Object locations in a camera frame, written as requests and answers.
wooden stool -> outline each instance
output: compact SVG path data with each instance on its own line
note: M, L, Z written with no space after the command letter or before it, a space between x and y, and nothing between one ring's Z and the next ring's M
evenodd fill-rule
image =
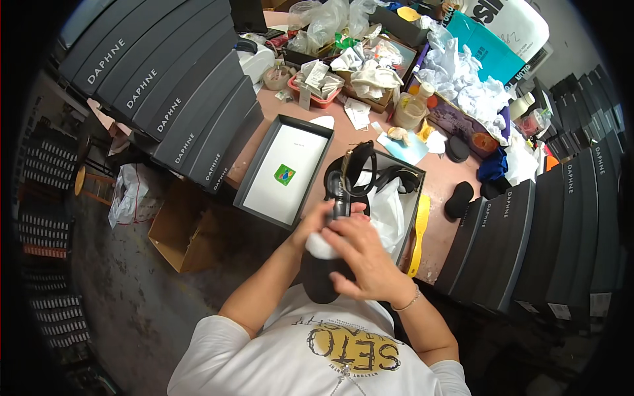
M93 181L91 191L84 188L87 180ZM92 173L86 173L86 167L82 166L77 171L77 177L75 178L75 195L80 193L88 195L94 200L98 200L106 205L112 205L112 194L114 193L115 179L105 176L94 175Z

white t-shirt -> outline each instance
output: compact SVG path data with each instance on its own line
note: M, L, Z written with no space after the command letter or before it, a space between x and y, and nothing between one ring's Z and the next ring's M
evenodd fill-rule
M253 340L223 316L198 322L167 393L470 395L460 363L427 367L394 338L393 329L392 318L376 301L339 296L320 305L298 284L288 289ZM346 364L349 375L344 376Z

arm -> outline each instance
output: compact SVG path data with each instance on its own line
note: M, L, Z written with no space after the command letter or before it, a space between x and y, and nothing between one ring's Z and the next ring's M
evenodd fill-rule
M330 278L338 293L355 300L387 301L397 309L406 307L414 299L414 282L392 263L376 230L369 223L339 218L321 233L356 276L353 283L338 272L331 273ZM424 296L399 315L414 351L426 365L445 360L458 361L456 339L443 317Z
M297 276L308 235L323 228L324 218L333 205L334 201L328 201L315 206L262 267L229 296L218 314L236 322L251 339L255 338ZM352 209L360 212L365 204L355 203Z

blue cloth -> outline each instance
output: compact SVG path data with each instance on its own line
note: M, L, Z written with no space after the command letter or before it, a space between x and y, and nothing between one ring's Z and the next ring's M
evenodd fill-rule
M502 147L498 147L493 154L482 161L475 175L479 182L484 183L504 177L507 172L507 152Z

pink table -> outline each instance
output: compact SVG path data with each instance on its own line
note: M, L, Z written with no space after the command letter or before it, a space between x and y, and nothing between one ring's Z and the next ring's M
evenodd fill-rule
M286 13L265 11L264 17L268 26L285 25L287 23ZM350 123L344 113L343 106L336 100L326 109L311 107L311 111L307 112L297 102L282 103L275 98L275 94L276 92L269 91L265 87L258 93L257 99L262 106L264 121L253 133L225 180L234 188L240 186L257 148L278 114L306 121L322 115L331 115L335 119L335 136L324 159L320 174L317 176L317 181L310 192L306 206L311 207L314 202L322 200L325 195L324 187L320 181L323 180L323 173L328 164L343 155L350 144L370 139L376 141L378 135L372 127L369 128L369 131L355 131L352 123ZM387 131L392 126L385 121L387 116L387 112L383 114L370 112L370 121L379 122L383 130ZM375 146L378 150L387 152L382 145L377 143ZM458 229L458 221L450 222L446 219L444 203L453 194L456 184L462 181L471 183L475 191L475 198L480 195L480 182L476 180L476 170L479 167L479 162L475 158L470 157L466 162L453 163L447 157L440 159L435 154L428 154L417 164L417 167L426 171L423 194L431 197L431 208L427 230L423 237L423 254L416 278L433 284L443 267L453 242L453 237Z

